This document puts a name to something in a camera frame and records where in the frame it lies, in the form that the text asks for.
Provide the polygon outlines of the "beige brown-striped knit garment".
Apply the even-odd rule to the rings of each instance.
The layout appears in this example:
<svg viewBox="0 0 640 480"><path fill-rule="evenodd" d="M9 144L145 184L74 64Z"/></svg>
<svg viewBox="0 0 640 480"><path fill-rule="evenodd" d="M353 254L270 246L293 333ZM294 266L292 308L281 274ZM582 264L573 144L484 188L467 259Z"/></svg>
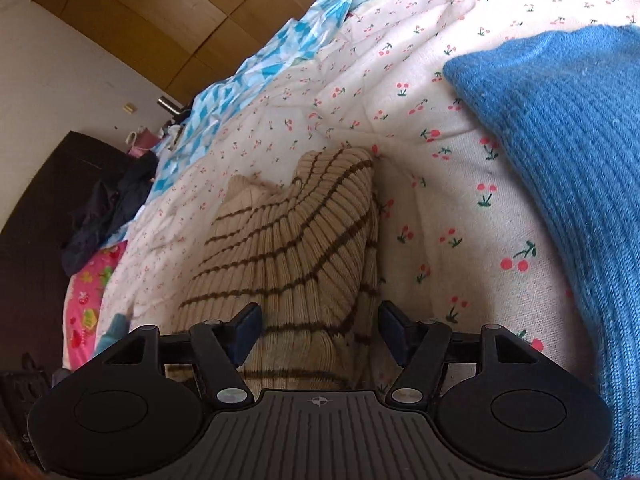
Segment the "beige brown-striped knit garment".
<svg viewBox="0 0 640 480"><path fill-rule="evenodd" d="M378 301L374 165L362 148L308 152L286 188L230 179L169 333L251 302L262 336L240 375L264 389L360 383Z"/></svg>

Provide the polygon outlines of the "dark clothes pile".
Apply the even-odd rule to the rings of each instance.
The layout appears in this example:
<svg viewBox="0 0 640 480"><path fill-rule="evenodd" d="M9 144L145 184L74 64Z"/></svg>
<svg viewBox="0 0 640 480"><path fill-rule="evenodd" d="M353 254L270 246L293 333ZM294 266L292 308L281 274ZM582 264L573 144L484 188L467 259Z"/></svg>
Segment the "dark clothes pile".
<svg viewBox="0 0 640 480"><path fill-rule="evenodd" d="M67 276L79 272L111 235L136 216L149 196L157 165L157 156L148 151L125 171L96 182L88 202L72 214L72 234L61 254Z"/></svg>

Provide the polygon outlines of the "teal cloth piece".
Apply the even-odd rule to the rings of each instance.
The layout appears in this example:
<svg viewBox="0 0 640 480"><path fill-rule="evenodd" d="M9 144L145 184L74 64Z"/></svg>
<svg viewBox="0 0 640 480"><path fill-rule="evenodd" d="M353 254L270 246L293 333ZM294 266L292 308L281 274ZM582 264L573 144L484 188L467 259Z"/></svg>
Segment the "teal cloth piece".
<svg viewBox="0 0 640 480"><path fill-rule="evenodd" d="M116 342L122 340L129 334L129 318L126 315L117 313L113 316L107 331L98 340L94 347L93 355L98 356L100 353L110 348Z"/></svg>

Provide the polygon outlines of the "white cherry-print bed sheet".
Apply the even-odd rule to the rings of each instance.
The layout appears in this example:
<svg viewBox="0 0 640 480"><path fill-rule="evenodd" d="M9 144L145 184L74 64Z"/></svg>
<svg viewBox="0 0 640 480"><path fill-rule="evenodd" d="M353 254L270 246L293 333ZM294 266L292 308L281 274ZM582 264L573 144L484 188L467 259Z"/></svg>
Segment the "white cherry-print bed sheet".
<svg viewBox="0 0 640 480"><path fill-rule="evenodd" d="M280 73L225 122L207 154L137 220L102 300L164 334L201 261L235 176L292 182L308 152L362 148L374 165L378 301L458 332L497 323L580 378L591 344L559 256L499 141L442 70L514 38L625 25L639 0L372 0L313 58ZM385 390L398 370L373 324L356 387Z"/></svg>

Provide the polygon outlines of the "pink cartoon blanket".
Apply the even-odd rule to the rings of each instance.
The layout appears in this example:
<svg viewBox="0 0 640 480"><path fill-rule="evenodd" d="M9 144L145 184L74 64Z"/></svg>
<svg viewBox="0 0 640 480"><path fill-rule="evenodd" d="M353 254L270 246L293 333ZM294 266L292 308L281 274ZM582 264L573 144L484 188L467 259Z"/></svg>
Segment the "pink cartoon blanket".
<svg viewBox="0 0 640 480"><path fill-rule="evenodd" d="M100 249L70 278L63 306L63 367L77 370L92 357L104 290L127 247Z"/></svg>

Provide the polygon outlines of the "dark headboard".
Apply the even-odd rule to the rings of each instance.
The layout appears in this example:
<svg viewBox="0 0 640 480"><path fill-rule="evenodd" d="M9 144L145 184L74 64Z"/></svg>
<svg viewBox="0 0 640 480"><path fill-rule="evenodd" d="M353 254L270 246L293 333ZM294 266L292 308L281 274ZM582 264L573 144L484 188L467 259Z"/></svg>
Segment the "dark headboard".
<svg viewBox="0 0 640 480"><path fill-rule="evenodd" d="M2 370L20 370L25 356L45 370L61 365L68 285L61 247L70 214L87 203L97 180L129 163L117 148L71 131L17 202L1 231Z"/></svg>

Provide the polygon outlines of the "blue knit sweater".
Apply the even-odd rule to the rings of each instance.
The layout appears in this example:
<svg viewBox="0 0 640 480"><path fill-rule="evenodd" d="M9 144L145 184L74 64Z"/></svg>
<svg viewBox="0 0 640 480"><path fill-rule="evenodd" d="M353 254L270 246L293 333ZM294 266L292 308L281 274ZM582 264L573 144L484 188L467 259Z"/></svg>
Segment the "blue knit sweater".
<svg viewBox="0 0 640 480"><path fill-rule="evenodd" d="M599 470L639 472L639 29L591 25L461 55L447 81L502 145L562 260L613 435Z"/></svg>

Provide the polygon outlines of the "blue white geometric quilt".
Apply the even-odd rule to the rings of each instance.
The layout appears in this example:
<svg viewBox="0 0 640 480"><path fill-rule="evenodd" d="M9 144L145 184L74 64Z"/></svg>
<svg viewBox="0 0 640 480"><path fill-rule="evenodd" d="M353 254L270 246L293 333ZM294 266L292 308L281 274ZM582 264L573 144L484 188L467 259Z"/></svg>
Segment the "blue white geometric quilt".
<svg viewBox="0 0 640 480"><path fill-rule="evenodd" d="M247 107L287 68L310 60L327 46L347 14L369 0L316 0L302 18L291 18L236 72L211 84L168 124L151 134L158 156L152 202L173 185L194 162L206 155L221 126Z"/></svg>

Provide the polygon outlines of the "wooden wardrobe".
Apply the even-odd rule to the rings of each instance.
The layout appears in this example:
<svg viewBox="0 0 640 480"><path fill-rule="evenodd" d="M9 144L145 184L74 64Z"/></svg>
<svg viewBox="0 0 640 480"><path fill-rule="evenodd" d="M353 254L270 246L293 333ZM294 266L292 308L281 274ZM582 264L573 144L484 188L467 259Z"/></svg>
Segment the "wooden wardrobe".
<svg viewBox="0 0 640 480"><path fill-rule="evenodd" d="M181 104L316 0L34 0Z"/></svg>

